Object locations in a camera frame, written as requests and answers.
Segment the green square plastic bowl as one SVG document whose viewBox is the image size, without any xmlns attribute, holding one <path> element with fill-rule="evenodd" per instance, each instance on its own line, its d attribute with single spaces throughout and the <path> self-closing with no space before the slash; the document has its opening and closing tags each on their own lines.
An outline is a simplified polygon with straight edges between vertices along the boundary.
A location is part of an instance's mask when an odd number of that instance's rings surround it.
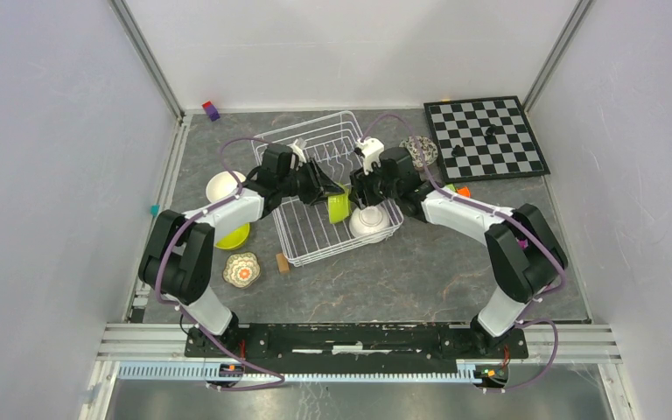
<svg viewBox="0 0 672 420">
<path fill-rule="evenodd" d="M 351 214 L 349 188 L 342 184 L 339 184 L 339 187 L 341 192 L 330 195 L 326 201 L 328 220 L 331 224 L 342 222 Z"/>
</svg>

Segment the white round bowl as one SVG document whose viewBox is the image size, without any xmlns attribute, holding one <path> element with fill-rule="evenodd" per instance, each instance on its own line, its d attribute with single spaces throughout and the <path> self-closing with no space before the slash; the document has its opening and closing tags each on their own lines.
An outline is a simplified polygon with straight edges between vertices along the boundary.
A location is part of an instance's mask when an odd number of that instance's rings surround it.
<svg viewBox="0 0 672 420">
<path fill-rule="evenodd" d="M 349 218 L 348 226 L 352 236 L 362 243 L 378 243 L 388 236 L 389 214 L 382 206 L 357 208 Z"/>
</svg>

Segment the pink patterned bowl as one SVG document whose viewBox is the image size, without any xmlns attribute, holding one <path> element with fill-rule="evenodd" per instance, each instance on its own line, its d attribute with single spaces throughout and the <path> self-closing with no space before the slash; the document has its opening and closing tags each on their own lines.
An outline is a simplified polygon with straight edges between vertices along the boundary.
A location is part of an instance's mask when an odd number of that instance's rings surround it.
<svg viewBox="0 0 672 420">
<path fill-rule="evenodd" d="M 438 159 L 438 147 L 426 136 L 410 136 L 399 146 L 409 153 L 413 166 L 419 171 L 425 164 L 432 165 Z"/>
</svg>

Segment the yellow green round bowl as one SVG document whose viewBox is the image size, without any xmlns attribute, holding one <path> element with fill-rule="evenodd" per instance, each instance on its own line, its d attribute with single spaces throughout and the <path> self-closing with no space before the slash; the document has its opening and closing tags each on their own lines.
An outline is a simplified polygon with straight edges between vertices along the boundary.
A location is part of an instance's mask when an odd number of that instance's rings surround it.
<svg viewBox="0 0 672 420">
<path fill-rule="evenodd" d="M 217 249 L 236 250 L 244 246 L 249 238 L 251 225 L 246 223 L 215 243 Z"/>
</svg>

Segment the large white ribbed bowl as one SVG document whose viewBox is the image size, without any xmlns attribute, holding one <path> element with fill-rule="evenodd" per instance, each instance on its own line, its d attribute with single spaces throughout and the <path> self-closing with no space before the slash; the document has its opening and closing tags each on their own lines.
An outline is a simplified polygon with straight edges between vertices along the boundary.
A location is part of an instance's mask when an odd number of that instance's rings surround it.
<svg viewBox="0 0 672 420">
<path fill-rule="evenodd" d="M 221 171 L 215 174 L 206 184 L 205 194 L 210 203 L 221 200 L 238 188 L 247 177 L 238 171 Z"/>
</svg>

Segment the cream lobed small bowl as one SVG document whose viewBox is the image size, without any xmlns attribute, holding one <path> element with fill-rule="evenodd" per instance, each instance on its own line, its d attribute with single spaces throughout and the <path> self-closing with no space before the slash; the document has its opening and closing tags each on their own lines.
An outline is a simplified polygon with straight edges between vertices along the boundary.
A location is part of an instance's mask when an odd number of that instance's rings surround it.
<svg viewBox="0 0 672 420">
<path fill-rule="evenodd" d="M 223 280 L 238 289 L 246 289 L 261 275 L 261 266 L 252 252 L 231 255 L 222 271 Z"/>
</svg>

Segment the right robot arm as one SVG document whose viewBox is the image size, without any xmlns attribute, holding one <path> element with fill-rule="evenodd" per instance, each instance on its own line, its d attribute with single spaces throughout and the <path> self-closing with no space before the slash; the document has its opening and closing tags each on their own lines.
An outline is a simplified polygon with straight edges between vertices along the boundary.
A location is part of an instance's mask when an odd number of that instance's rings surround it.
<svg viewBox="0 0 672 420">
<path fill-rule="evenodd" d="M 567 256 L 541 211 L 530 204 L 492 206 L 441 187 L 433 178 L 422 179 L 406 149 L 385 148 L 374 138 L 355 153 L 362 167 L 350 175 L 354 204 L 392 200 L 403 215 L 452 229 L 486 247 L 496 289 L 471 321 L 470 343 L 482 357 L 496 355 L 533 299 L 556 279 L 565 279 Z"/>
</svg>

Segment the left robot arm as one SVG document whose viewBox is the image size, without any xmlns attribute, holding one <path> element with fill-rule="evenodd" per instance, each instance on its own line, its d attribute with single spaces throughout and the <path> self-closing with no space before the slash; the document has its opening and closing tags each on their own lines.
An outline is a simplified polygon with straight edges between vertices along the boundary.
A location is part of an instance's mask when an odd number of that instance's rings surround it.
<svg viewBox="0 0 672 420">
<path fill-rule="evenodd" d="M 206 331 L 206 344 L 223 357 L 238 349 L 240 334 L 230 326 L 235 315 L 209 284 L 214 244 L 268 216 L 285 198 L 314 204 L 344 191 L 303 153 L 273 143 L 257 167 L 244 177 L 234 175 L 233 181 L 232 192 L 207 206 L 190 213 L 159 213 L 137 272 L 160 303 L 179 306 Z"/>
</svg>

